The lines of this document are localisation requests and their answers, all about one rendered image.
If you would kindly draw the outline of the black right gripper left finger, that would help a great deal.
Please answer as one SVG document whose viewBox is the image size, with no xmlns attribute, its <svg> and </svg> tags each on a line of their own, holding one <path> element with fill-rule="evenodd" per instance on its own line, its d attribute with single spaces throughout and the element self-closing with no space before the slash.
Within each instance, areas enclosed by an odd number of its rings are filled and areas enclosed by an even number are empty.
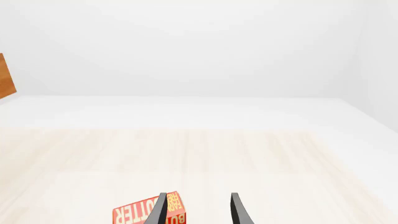
<svg viewBox="0 0 398 224">
<path fill-rule="evenodd" d="M 144 224 L 165 224 L 167 209 L 167 194 L 162 192 Z"/>
</svg>

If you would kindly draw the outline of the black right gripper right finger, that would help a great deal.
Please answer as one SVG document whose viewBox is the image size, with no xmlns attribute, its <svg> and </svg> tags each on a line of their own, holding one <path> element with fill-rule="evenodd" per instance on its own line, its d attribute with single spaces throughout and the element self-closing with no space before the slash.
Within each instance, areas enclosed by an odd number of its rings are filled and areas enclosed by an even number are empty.
<svg viewBox="0 0 398 224">
<path fill-rule="evenodd" d="M 233 224 L 254 224 L 236 192 L 231 194 L 230 210 Z"/>
</svg>

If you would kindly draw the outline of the wooden cabinet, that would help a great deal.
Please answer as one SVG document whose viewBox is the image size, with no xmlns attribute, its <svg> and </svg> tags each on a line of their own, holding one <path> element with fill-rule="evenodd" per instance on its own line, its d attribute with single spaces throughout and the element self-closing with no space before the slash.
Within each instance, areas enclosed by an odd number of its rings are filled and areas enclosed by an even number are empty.
<svg viewBox="0 0 398 224">
<path fill-rule="evenodd" d="M 0 99 L 17 93 L 11 74 L 2 53 L 0 53 Z"/>
</svg>

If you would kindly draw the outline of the red butter box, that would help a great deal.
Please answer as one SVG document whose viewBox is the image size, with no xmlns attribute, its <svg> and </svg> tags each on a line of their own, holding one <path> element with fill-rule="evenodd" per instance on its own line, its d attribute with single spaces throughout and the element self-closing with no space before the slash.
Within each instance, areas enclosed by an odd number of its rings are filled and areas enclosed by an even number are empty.
<svg viewBox="0 0 398 224">
<path fill-rule="evenodd" d="M 166 208 L 165 221 L 147 222 L 159 196 L 124 205 L 113 209 L 113 224 L 187 224 L 186 210 L 178 192 L 165 194 L 160 202 L 160 208 Z"/>
</svg>

